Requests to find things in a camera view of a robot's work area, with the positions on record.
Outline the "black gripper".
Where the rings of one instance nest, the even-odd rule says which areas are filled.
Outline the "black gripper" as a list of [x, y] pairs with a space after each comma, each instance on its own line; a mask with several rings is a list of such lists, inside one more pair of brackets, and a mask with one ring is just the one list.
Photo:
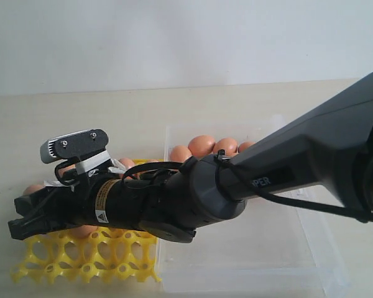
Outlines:
[[14, 199], [16, 213], [24, 218], [8, 221], [11, 238], [25, 240], [64, 230], [65, 225], [141, 229], [139, 222], [147, 200], [147, 180], [121, 180], [118, 175], [105, 174], [90, 182], [73, 188], [41, 189]]

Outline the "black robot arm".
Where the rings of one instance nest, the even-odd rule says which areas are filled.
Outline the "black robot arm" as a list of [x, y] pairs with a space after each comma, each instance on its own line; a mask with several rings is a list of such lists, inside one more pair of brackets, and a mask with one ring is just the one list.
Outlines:
[[123, 170], [108, 141], [91, 129], [41, 146], [42, 162], [69, 171], [15, 199], [13, 239], [93, 225], [190, 243], [253, 197], [373, 222], [373, 73], [235, 156], [219, 150]]

